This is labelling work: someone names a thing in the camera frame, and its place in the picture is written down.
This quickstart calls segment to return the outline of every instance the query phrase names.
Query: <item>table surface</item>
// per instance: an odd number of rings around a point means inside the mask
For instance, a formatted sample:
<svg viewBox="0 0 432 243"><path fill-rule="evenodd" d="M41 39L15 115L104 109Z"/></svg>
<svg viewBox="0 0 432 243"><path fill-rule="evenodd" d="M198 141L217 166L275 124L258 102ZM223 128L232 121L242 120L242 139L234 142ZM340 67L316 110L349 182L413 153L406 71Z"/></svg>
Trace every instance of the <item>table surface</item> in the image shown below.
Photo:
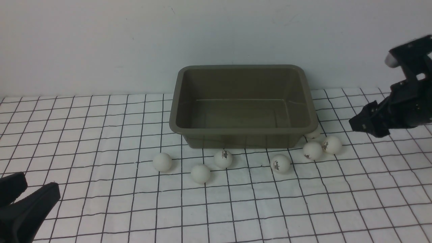
<svg viewBox="0 0 432 243"><path fill-rule="evenodd" d="M25 172L26 197L57 182L61 200L37 243L407 242L432 240L432 127L377 139L348 119L387 93L313 90L323 134L343 152L311 162L293 149L191 149L168 125L172 94L11 97L0 104L0 176ZM168 173L152 157L173 158ZM269 157L293 161L273 174ZM212 170L199 185L195 164Z"/></svg>

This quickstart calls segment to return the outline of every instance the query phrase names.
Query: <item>black grid line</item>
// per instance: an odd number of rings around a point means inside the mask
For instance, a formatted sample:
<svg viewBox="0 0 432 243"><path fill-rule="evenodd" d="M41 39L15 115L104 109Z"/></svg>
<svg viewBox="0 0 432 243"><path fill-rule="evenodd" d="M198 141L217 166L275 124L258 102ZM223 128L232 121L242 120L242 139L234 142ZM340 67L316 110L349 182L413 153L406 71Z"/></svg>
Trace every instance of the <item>black grid line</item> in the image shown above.
<svg viewBox="0 0 432 243"><path fill-rule="evenodd" d="M203 164L204 164L204 149L201 149ZM204 196L206 197L206 219L207 219L207 240L210 243L210 227L209 227L209 204L207 201L207 183L204 183Z"/></svg>
<svg viewBox="0 0 432 243"><path fill-rule="evenodd" d="M206 224L193 224L190 226L200 226L200 225L206 225ZM406 228L406 227L412 227L412 226L420 226L418 224L409 224L409 225L403 225L403 226L395 226L395 227L378 227L378 228L374 228L374 230L384 230L384 229L393 229L393 228ZM172 228L180 228L180 226L172 226L172 227L161 227L158 229L172 229ZM131 230L131 232L139 232L139 231L151 231L151 230L155 230L155 229L147 229L147 230ZM330 234L338 234L338 233L349 233L349 232L361 232L363 230L344 230L341 232L331 232L331 233L319 233L319 234L308 234L308 235L300 235L300 236L292 236L291 238L299 238L299 237L308 237L308 236L321 236L321 235L330 235ZM102 233L109 233L109 234L122 234L122 233L127 233L128 231L119 231L119 232L101 232L101 233L88 233L88 234L79 234L77 236L73 236L73 237L78 237L78 236L89 236L89 235L99 235ZM67 238L72 238L72 237L52 237L52 238L41 238L41 239L37 239L35 240L40 241L40 240L49 240L49 239L67 239ZM267 240L279 240L279 239L286 239L286 237L274 237L274 238L266 238L264 239L264 241ZM257 240L246 240L246 241L238 241L238 242L253 242L253 241L257 241Z"/></svg>
<svg viewBox="0 0 432 243"><path fill-rule="evenodd" d="M144 107L143 107L143 123L144 123L144 113L145 113L145 111L146 111L146 98L147 98L147 95L145 95L144 96ZM143 137L143 127L141 126L141 133L140 133L140 137L141 137L141 139L140 139L140 148L141 148L141 142L142 142L142 137ZM130 230L131 230L131 227L132 227L132 212L133 212L133 204L134 204L134 202L135 202L135 191L136 191L136 189L137 189L137 179L138 179L138 167L139 167L139 163L138 163L138 161L140 160L140 151L141 151L141 149L139 149L138 150L138 157L137 157L137 161L136 162L133 162L133 163L136 163L136 165L137 165L137 171L135 172L135 183L133 184L133 195L132 195L132 205L131 205L131 207L130 207L130 212L131 212L131 214L130 214L130 220L129 220L129 232L127 233L127 242L129 243L130 242Z"/></svg>
<svg viewBox="0 0 432 243"><path fill-rule="evenodd" d="M268 153L268 149L266 149L266 153L267 153L267 159L268 159L268 162L271 163L270 155L269 155L269 153ZM273 169L271 170L271 174L272 174L272 177L273 177L274 186L276 187L277 196L278 196L278 198L279 198L279 206L280 206L280 210L282 211L282 215L285 215L285 213L284 213L284 211L283 211L283 207L282 207L282 201L280 200L280 193L279 193L279 189L277 188L276 179L274 178L274 171L273 171ZM285 223L286 233L288 234L288 241L291 243L291 237L289 237L289 229L288 229L288 224L287 224L287 222L286 222L286 218L284 218L283 221L284 221L284 223Z"/></svg>
<svg viewBox="0 0 432 243"><path fill-rule="evenodd" d="M225 168L225 174L226 174L226 184L227 184L227 187L228 187L229 206L231 208L232 228L234 229L234 239L237 242L237 233L235 231L235 223L234 223L234 210L232 209L231 189L230 189L230 186L229 186L228 170L226 168Z"/></svg>
<svg viewBox="0 0 432 243"><path fill-rule="evenodd" d="M118 142L118 150L120 150L120 144L121 144L121 138L120 138L120 140L119 140L119 142ZM103 226L102 226L102 229L103 229L103 230L105 230L105 224L106 224L106 221L107 221L108 207L109 207L109 202L110 202L110 199L111 199L112 187L113 187L113 185L114 185L115 169L117 168L117 164L118 164L118 152L117 152L117 157L115 158L114 171L113 171L113 173L112 173L111 188L110 188L110 193L109 193L109 196L108 196L107 207L106 207L106 210L105 210L104 224L103 224ZM102 233L102 235L101 235L101 243L102 243L103 239L104 239L104 233Z"/></svg>
<svg viewBox="0 0 432 243"><path fill-rule="evenodd" d="M60 136L59 136L59 142L60 142L60 139L61 139L62 134L63 134L63 130L62 130L61 133L60 133ZM56 152L57 152L58 144L59 144L59 143L57 143L57 145L56 145L56 148L55 148L55 150L54 150L54 154L56 154ZM54 161L54 156L53 156L53 158L52 158L52 160L51 160L50 167L48 168L48 170L51 168L51 166L52 166L52 164L53 164L53 161ZM72 168L69 169L69 172L68 172L68 176L67 176L67 180L66 180L66 182L69 180L71 170L72 170ZM45 184L46 181L47 181L48 174L49 174L49 173L47 173L47 175L45 176L44 184ZM56 223L57 223L57 217L58 217L58 214L59 214L59 212L60 212L61 203L62 203L62 202L59 202L59 208L58 208L58 211L57 211L57 214L56 214L56 218L54 219L54 225L53 225L53 229L52 229L52 231L51 231L51 238L53 237L53 234L54 234L54 229L55 229L55 225L56 225Z"/></svg>
<svg viewBox="0 0 432 243"><path fill-rule="evenodd" d="M162 95L162 120L161 121L163 121L163 97L165 96L165 94L163 94ZM162 152L162 137L163 137L163 126L161 126L161 141L160 141L160 149L159 149L159 153L161 153ZM156 243L156 240L157 240L157 237L158 237L158 235L157 235L157 228L158 228L158 217L157 217L157 215L158 215L158 203L159 203L159 186L160 186L160 179L161 179L161 173L160 172L158 172L158 190L157 190L157 193L156 193L156 220L155 220L155 243Z"/></svg>
<svg viewBox="0 0 432 243"><path fill-rule="evenodd" d="M246 163L247 163L247 165L248 165L248 167L249 167L248 154L246 153L245 156L246 156ZM251 175L251 173L249 173L249 179L251 180L251 183L252 183L252 175ZM256 193L255 193L254 185L251 185L251 186L252 186L252 192L253 192L253 194L254 194L255 210L256 210L256 212L257 212L258 223L259 223L259 225L260 225L261 239L264 240L263 228L262 228L262 225L261 225L261 219L260 219L260 212L258 211L258 205L257 205L257 196L256 196Z"/></svg>
<svg viewBox="0 0 432 243"><path fill-rule="evenodd" d="M96 150L98 150L99 145L100 145L100 140L98 141L98 145L97 145ZM96 163L96 154L95 154L95 158L94 158L94 160L93 160L93 165L91 166L92 171L91 171L91 173L90 173L90 181L91 181L91 178L92 178L92 175L93 175L93 169L94 169L95 163ZM78 233L79 233L79 227L81 226L81 221L83 220L84 207L85 207L85 205L86 205L86 201L87 201L87 198L88 198L87 196L89 195L89 190L90 190L90 181L89 181L89 185L87 186L86 195L85 195L85 197L84 197L83 208L81 209L81 217L79 218L78 227L77 227L77 229L76 229L76 234L77 234L77 235L78 235Z"/></svg>
<svg viewBox="0 0 432 243"><path fill-rule="evenodd" d="M287 151L288 151L288 154L289 154L289 158L290 158L291 161L292 161L292 155L291 155L291 152L289 151L289 149L287 149ZM302 184L300 183L299 174L297 173L297 170L295 169L295 165L294 165L294 164L292 165L292 169L294 170L294 173L295 173L295 175L296 175L296 177L297 177L297 180L298 180L298 183L299 183L299 188L300 188L300 191L302 192L302 196L301 196L301 197L303 198L303 201L305 202L305 205L306 205L306 210L308 211L309 221L311 222L312 229L313 229L313 231L314 231L313 236L315 236L315 239L316 239L317 242L318 242L318 235L317 235L317 232L316 232L316 230L315 230L314 222L312 221L311 211L309 210L309 206L308 206L308 203L307 203L307 201L306 201L305 194L303 193Z"/></svg>

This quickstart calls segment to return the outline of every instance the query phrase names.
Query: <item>black clamp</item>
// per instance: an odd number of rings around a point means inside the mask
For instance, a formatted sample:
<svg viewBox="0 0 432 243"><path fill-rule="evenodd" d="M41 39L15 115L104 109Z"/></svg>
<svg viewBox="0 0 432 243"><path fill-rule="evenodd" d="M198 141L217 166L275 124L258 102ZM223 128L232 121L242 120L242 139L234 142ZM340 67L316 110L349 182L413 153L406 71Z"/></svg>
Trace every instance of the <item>black clamp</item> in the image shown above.
<svg viewBox="0 0 432 243"><path fill-rule="evenodd" d="M432 35L413 40L389 51L386 63L402 68L406 80L391 86L381 103L371 102L351 118L353 131L385 137L393 128L414 128L432 121Z"/></svg>
<svg viewBox="0 0 432 243"><path fill-rule="evenodd" d="M60 199L58 184L51 182L13 203L26 189L22 172L0 178L0 243L31 243Z"/></svg>

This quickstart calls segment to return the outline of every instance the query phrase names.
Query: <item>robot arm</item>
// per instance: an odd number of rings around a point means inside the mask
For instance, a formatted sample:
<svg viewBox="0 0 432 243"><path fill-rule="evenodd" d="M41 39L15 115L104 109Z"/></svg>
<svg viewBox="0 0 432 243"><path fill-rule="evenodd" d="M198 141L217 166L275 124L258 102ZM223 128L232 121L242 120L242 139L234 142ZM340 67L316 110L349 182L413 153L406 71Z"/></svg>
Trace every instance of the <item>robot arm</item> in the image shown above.
<svg viewBox="0 0 432 243"><path fill-rule="evenodd" d="M385 137L393 128L414 128L432 122L432 35L413 40L389 51L385 63L402 68L406 80L393 84L381 103L365 105L349 120L353 131Z"/></svg>

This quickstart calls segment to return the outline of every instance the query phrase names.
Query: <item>olive green plastic tub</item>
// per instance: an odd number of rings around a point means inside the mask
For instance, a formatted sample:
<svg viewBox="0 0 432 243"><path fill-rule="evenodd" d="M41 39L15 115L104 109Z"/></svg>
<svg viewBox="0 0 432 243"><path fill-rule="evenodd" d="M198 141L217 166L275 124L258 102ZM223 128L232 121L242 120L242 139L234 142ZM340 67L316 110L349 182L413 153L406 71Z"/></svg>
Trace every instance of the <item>olive green plastic tub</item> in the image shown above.
<svg viewBox="0 0 432 243"><path fill-rule="evenodd" d="M289 148L318 120L297 66L190 66L178 73L169 126L192 148Z"/></svg>

